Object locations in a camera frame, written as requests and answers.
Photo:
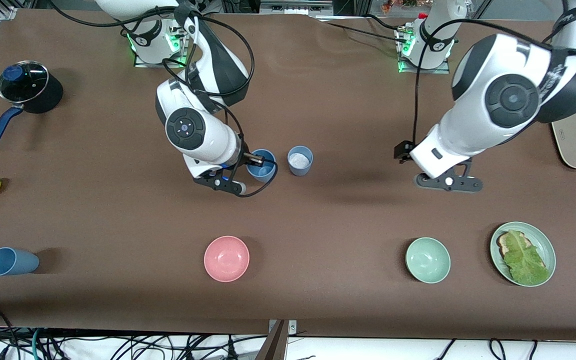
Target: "blue pan handle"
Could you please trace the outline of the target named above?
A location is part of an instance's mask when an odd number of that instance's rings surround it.
[[[6,112],[4,112],[1,115],[1,117],[0,117],[0,139],[2,138],[2,135],[4,135],[4,130],[6,130],[8,123],[10,123],[10,119],[18,116],[22,112],[24,112],[24,109],[22,109],[21,107],[13,106],[13,107],[10,107],[10,109],[7,109]]]

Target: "brown tablecloth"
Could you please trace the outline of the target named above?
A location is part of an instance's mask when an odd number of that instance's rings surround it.
[[[398,73],[391,42],[301,15],[219,18],[256,60],[232,110],[251,148],[279,161],[272,186],[249,199],[192,182],[154,110],[169,76],[133,68],[118,28],[50,10],[2,23],[0,72],[37,60],[64,86],[57,108],[21,114],[0,142],[0,247],[41,258],[38,274],[0,277],[0,308],[14,325],[263,333],[268,319],[297,319],[308,335],[576,339],[576,171],[560,162],[548,126],[476,156],[478,194],[419,189],[418,167],[393,160],[411,134],[414,75]],[[372,20],[343,23],[389,34]],[[535,37],[551,27],[504,24]],[[240,41],[215,29],[247,64]],[[488,34],[463,25],[452,68]],[[450,81],[422,76],[422,133],[452,107]],[[0,114],[7,107],[0,98]],[[286,162],[296,145],[315,155],[305,177]],[[494,268],[490,236],[507,221],[533,224],[553,243],[557,269],[545,285],[519,287]],[[202,264],[221,235],[251,253],[228,284]],[[450,251],[439,284],[406,270],[418,237]]]

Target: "pink bowl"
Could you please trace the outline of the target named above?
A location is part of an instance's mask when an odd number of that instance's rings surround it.
[[[203,266],[211,278],[230,283],[246,272],[250,253],[246,244],[234,236],[222,236],[212,240],[203,255]]]

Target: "blue plastic cup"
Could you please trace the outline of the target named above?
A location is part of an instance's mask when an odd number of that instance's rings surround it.
[[[306,159],[308,159],[308,165],[306,167],[302,167],[302,166],[293,166],[293,164],[290,161],[290,157],[293,154],[301,154],[304,155],[304,157],[306,157]],[[306,146],[295,146],[293,148],[290,149],[290,151],[288,151],[288,165],[290,166],[290,171],[297,175],[297,176],[304,176],[308,173],[309,170],[311,170],[311,165],[313,164],[313,152],[310,150],[310,148],[307,148]]]
[[[275,159],[275,155],[273,155],[270,150],[266,150],[265,148],[259,148],[258,150],[253,151],[252,154],[257,155],[258,157],[272,160],[274,162],[277,161]],[[262,183],[269,182],[270,178],[273,177],[273,173],[277,171],[277,166],[275,166],[275,164],[271,164],[270,162],[264,162],[263,166],[248,164],[246,165],[246,168],[250,175],[253,176],[253,178],[259,180],[259,182]]]
[[[0,248],[0,276],[33,272],[39,266],[39,257],[18,248]]]

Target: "green bowl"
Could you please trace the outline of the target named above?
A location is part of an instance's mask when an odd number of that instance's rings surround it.
[[[541,260],[543,260],[543,263],[546,264],[546,269],[548,269],[549,273],[548,278],[546,278],[546,280],[544,280],[542,283],[537,285],[524,285],[513,280],[513,277],[510,275],[510,269],[504,262],[504,258],[501,257],[501,251],[499,249],[499,245],[497,244],[499,237],[504,233],[507,233],[509,230],[521,231],[526,235],[526,238],[530,240],[533,246],[537,248],[537,253],[541,257]],[[553,277],[555,266],[557,265],[555,249],[553,248],[553,244],[551,244],[551,240],[548,240],[548,237],[546,237],[546,235],[544,235],[544,233],[539,230],[539,228],[536,228],[529,223],[519,221],[507,222],[494,231],[494,234],[492,234],[492,239],[490,239],[490,257],[492,258],[494,266],[501,273],[501,275],[503,275],[504,278],[508,279],[513,284],[527,288],[539,287],[540,285],[546,284],[546,282]]]
[[[438,240],[419,237],[406,251],[406,267],[417,280],[437,284],[450,272],[450,254]]]

